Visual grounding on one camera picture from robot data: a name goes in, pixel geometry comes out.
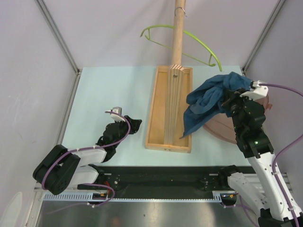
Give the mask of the dark blue t shirt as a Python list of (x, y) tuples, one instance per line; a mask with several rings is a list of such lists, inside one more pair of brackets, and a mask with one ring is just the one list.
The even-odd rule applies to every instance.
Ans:
[(200, 129), (217, 114), (231, 117), (229, 110), (222, 107), (225, 90), (250, 90), (252, 80), (236, 72), (225, 75), (215, 75), (207, 79), (197, 89), (187, 95), (188, 108), (183, 114), (184, 132), (186, 137)]

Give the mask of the green hanger with metal hook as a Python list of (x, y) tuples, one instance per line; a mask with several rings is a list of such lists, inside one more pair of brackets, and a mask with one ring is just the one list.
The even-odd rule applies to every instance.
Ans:
[[(215, 53), (205, 43), (203, 43), (199, 38), (197, 38), (192, 33), (183, 29), (184, 28), (184, 18), (187, 16), (186, 11), (185, 11), (185, 3), (186, 2), (184, 0), (175, 1), (174, 25), (159, 24), (159, 25), (149, 26), (141, 32), (140, 37), (144, 36), (148, 41), (172, 50), (172, 57), (171, 57), (172, 65), (181, 65), (182, 56), (186, 56), (199, 63), (207, 65), (209, 67), (217, 66), (219, 68), (219, 71), (222, 72), (223, 68), (222, 68), (221, 62), (220, 62), (219, 58), (215, 55)], [(153, 28), (172, 29), (173, 30), (172, 46), (170, 47), (170, 46), (167, 46), (167, 45), (164, 45), (164, 44), (161, 44), (159, 42), (152, 40), (151, 29), (153, 29)], [(209, 53), (209, 60), (207, 62), (202, 61), (192, 55), (189, 55), (189, 54), (183, 52), (183, 35), (186, 35), (186, 36), (192, 38), (193, 40), (195, 40), (200, 46), (202, 46)]]

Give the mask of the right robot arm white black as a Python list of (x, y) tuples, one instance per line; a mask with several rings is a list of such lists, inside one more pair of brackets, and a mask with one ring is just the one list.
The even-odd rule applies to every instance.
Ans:
[(240, 201), (253, 210), (260, 227), (301, 227), (303, 211), (291, 195), (277, 164), (273, 146), (262, 129), (265, 108), (243, 96), (244, 90), (225, 90), (222, 107), (232, 114), (237, 146), (255, 171), (260, 192), (235, 166), (225, 169), (218, 184), (224, 190), (235, 190)]

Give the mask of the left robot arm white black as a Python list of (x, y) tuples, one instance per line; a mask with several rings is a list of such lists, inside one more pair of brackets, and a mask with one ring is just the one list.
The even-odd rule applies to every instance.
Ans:
[(119, 144), (128, 135), (137, 133), (143, 122), (128, 115), (117, 117), (120, 120), (108, 124), (92, 147), (68, 150), (62, 144), (55, 145), (33, 171), (33, 178), (53, 195), (81, 184), (101, 188), (105, 178), (96, 164), (109, 161), (116, 154)]

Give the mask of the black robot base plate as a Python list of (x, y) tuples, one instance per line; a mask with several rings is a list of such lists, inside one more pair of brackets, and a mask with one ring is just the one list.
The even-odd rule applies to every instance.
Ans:
[(98, 190), (109, 185), (118, 198), (201, 199), (213, 191), (226, 191), (226, 176), (235, 171), (254, 174), (249, 166), (96, 166), (101, 176), (93, 186), (79, 190)]

